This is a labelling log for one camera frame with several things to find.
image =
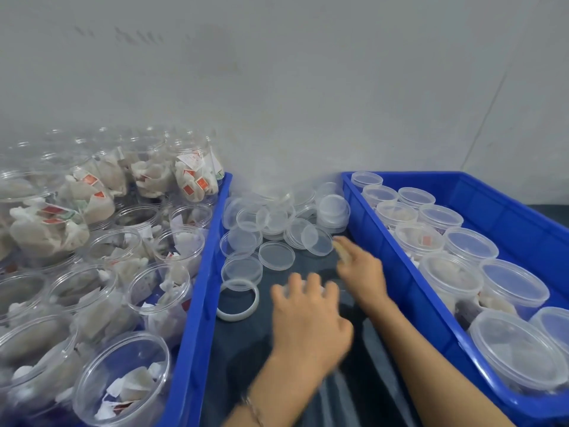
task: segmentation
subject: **open jar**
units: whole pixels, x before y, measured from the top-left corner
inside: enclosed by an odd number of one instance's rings
[[[73,315],[82,335],[94,344],[132,331],[138,323],[124,303],[117,274],[102,264],[63,274],[49,288],[45,302]]]
[[[152,427],[166,400],[172,360],[164,340],[147,332],[117,337],[83,370],[73,409],[99,427]]]

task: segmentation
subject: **translucent lid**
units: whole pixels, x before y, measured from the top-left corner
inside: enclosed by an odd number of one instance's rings
[[[317,231],[318,238],[314,235],[314,229]],[[317,256],[326,256],[333,249],[331,236],[319,226],[313,225],[303,229],[301,240],[307,250]]]
[[[402,187],[398,192],[399,200],[413,208],[419,208],[423,204],[435,203],[435,197],[432,194],[415,187]]]
[[[383,178],[373,172],[354,172],[352,174],[352,183],[358,187],[365,187],[370,184],[382,184]]]
[[[440,251],[445,244],[443,236],[425,223],[400,223],[395,227],[394,237],[403,250],[419,254]]]
[[[468,332],[494,370],[520,387],[548,391],[569,379],[567,363],[557,346],[517,316],[487,309]]]
[[[260,263],[275,271],[284,271],[293,266],[294,251],[285,243],[270,241],[259,248]]]
[[[419,271],[431,286],[457,299],[474,298],[484,284],[475,265],[444,251],[425,255]]]
[[[545,283],[511,262],[487,259],[480,263],[480,271],[486,287],[513,304],[540,307],[549,298]]]
[[[498,256],[498,247],[484,235],[466,228],[451,228],[445,232],[445,247],[467,261],[480,262]]]
[[[530,319],[530,323],[557,343],[569,360],[569,310],[544,307]]]
[[[463,216],[456,211],[435,204],[421,205],[418,220],[438,229],[459,227],[464,222]]]
[[[399,223],[416,222],[418,212],[401,202],[380,202],[375,208],[375,214],[385,225],[395,227]]]

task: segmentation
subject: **clear plastic jar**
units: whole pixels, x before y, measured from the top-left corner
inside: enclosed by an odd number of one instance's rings
[[[171,370],[170,351],[162,338],[147,332],[120,336],[83,370],[73,393],[73,410],[89,426],[152,427],[164,412]],[[137,389],[124,380],[117,397],[105,392],[126,375]],[[132,403],[117,414],[117,403],[124,401]]]
[[[206,196],[217,200],[219,189],[207,138],[197,131],[173,134],[168,138],[168,148],[182,197],[190,202],[201,202]]]
[[[87,262],[102,262],[113,269],[124,288],[148,266],[151,258],[140,234],[129,228],[93,234],[82,255]]]
[[[0,423],[60,427],[79,422],[75,380],[92,356],[67,315],[34,319],[0,337]]]
[[[192,294],[192,283],[184,267],[169,262],[141,272],[126,293],[129,307],[142,317],[146,331],[162,337],[169,348],[180,344],[186,326],[182,305]]]
[[[203,233],[194,228],[172,229],[165,231],[153,242],[153,251],[157,263],[169,263],[188,270],[190,277],[195,277],[202,263],[202,251],[205,246]]]
[[[117,274],[102,264],[63,274],[49,288],[45,302],[72,314],[77,328],[94,344],[132,331],[138,323],[124,303]]]
[[[76,204],[57,194],[64,182],[63,174],[53,171],[0,173],[4,240],[10,234],[34,267],[60,263],[89,239]]]

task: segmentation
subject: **hand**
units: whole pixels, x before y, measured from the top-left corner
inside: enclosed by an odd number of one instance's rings
[[[316,385],[344,358],[353,326],[338,313],[340,290],[333,282],[321,291],[320,276],[310,274],[303,292],[300,274],[288,278],[288,298],[281,285],[271,288],[274,303],[272,357],[313,375]]]
[[[350,264],[339,261],[336,270],[358,305],[368,313],[371,308],[390,303],[381,261],[346,237],[334,237],[334,240],[352,257]]]

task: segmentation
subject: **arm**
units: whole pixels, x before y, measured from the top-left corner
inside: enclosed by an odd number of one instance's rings
[[[344,358],[353,338],[352,324],[340,317],[340,291],[333,282],[322,294],[320,276],[310,274],[303,292],[299,274],[283,288],[271,288],[274,347],[249,388],[248,397],[260,421],[270,427],[289,427],[310,401],[320,383]],[[252,409],[238,405],[225,427],[259,427]]]
[[[381,261],[345,237],[335,240],[352,257],[338,263],[338,274],[384,339],[424,426],[513,426],[403,316],[387,294]]]

